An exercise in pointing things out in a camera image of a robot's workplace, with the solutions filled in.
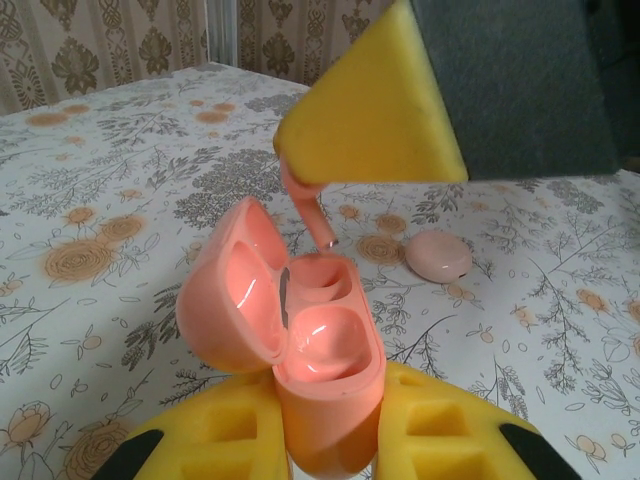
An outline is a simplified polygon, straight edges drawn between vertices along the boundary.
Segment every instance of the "earbud case lid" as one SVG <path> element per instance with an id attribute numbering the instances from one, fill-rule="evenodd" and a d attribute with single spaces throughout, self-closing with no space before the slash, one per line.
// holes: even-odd
<path id="1" fill-rule="evenodd" d="M 192 352 L 238 374 L 265 370 L 286 354 L 281 278 L 287 247 L 260 202 L 247 197 L 218 222 L 176 301 Z"/>

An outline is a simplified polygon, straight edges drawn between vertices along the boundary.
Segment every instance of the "yellow foam block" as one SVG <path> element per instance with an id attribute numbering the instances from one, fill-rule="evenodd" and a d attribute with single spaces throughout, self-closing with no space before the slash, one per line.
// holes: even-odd
<path id="1" fill-rule="evenodd" d="M 136 480 L 290 480 L 271 371 L 234 376 L 152 418 L 164 432 Z"/>
<path id="2" fill-rule="evenodd" d="M 538 433 L 464 390 L 389 362 L 374 478 L 535 480 L 500 433 L 504 423 Z"/>
<path id="3" fill-rule="evenodd" d="M 408 0 L 397 0 L 282 120 L 302 183 L 463 182 L 467 170 Z"/>

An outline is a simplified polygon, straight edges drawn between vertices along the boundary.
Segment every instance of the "pink round object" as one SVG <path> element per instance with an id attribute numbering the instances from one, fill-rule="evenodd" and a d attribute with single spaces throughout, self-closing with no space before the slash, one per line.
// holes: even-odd
<path id="1" fill-rule="evenodd" d="M 409 267 L 425 280 L 452 283 L 471 270 L 471 250 L 450 233 L 436 230 L 421 232 L 406 248 Z"/>

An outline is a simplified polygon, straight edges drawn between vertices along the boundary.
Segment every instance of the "tablecloth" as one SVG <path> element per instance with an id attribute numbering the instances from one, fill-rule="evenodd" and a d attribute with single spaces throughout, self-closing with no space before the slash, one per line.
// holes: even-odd
<path id="1" fill-rule="evenodd" d="M 88 479 L 225 378 L 180 338 L 176 294 L 247 195 L 292 255 L 313 248 L 271 143 L 305 91 L 209 64 L 0 118 L 3 479 Z M 638 175 L 331 185 L 322 202 L 389 359 L 528 419 L 585 479 L 638 478 Z M 410 273 L 424 229 L 467 242 L 472 271 Z"/>

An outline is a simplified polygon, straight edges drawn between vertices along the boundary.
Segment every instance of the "floral tablecloth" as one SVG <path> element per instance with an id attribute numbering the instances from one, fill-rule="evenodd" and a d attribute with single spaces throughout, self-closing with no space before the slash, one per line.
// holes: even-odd
<path id="1" fill-rule="evenodd" d="M 246 195 L 292 254 L 313 248 L 271 144 L 304 91 L 211 64 L 0 118 L 3 480 L 88 479 L 133 426 L 225 378 L 179 337 L 176 294 Z M 322 201 L 389 359 L 529 419 L 585 479 L 638 478 L 639 176 Z M 403 263 L 434 228 L 474 252 L 456 284 Z"/>

